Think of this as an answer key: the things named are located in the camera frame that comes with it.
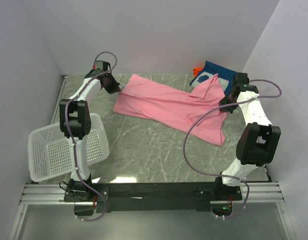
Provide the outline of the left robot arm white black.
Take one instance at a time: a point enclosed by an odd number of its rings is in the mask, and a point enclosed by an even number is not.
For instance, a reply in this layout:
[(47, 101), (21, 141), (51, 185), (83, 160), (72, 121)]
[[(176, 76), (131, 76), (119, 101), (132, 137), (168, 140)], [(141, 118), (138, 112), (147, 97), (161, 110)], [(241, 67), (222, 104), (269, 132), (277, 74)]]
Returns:
[(89, 104), (102, 89), (109, 94), (120, 92), (119, 85), (111, 71), (98, 75), (92, 72), (87, 74), (75, 94), (69, 99), (60, 101), (60, 129), (71, 145), (73, 153), (71, 179), (82, 182), (76, 188), (76, 195), (82, 201), (90, 200), (94, 194), (93, 187), (86, 184), (91, 176), (87, 160), (87, 139), (92, 125)]

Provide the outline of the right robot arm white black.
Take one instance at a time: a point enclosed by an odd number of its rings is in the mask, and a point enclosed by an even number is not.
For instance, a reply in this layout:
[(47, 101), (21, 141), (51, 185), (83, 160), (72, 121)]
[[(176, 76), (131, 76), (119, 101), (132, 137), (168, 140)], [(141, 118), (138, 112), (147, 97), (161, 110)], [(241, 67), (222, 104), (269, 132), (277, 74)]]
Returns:
[(246, 125), (236, 145), (235, 160), (221, 173), (222, 182), (213, 187), (215, 197), (223, 200), (230, 195), (230, 187), (239, 186), (253, 170), (272, 162), (281, 129), (267, 118), (255, 92), (231, 93), (219, 104), (229, 113), (239, 107)]

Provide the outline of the pink t shirt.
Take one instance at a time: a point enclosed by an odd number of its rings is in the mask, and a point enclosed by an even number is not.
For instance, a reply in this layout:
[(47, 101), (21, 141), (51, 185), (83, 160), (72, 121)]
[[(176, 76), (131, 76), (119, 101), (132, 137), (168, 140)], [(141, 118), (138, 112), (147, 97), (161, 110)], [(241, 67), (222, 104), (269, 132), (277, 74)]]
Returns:
[(150, 79), (132, 75), (118, 94), (113, 111), (119, 114), (151, 119), (182, 132), (209, 113), (191, 130), (191, 135), (221, 146), (225, 141), (222, 124), (225, 112), (216, 110), (224, 92), (215, 74), (199, 83), (192, 92), (185, 92)]

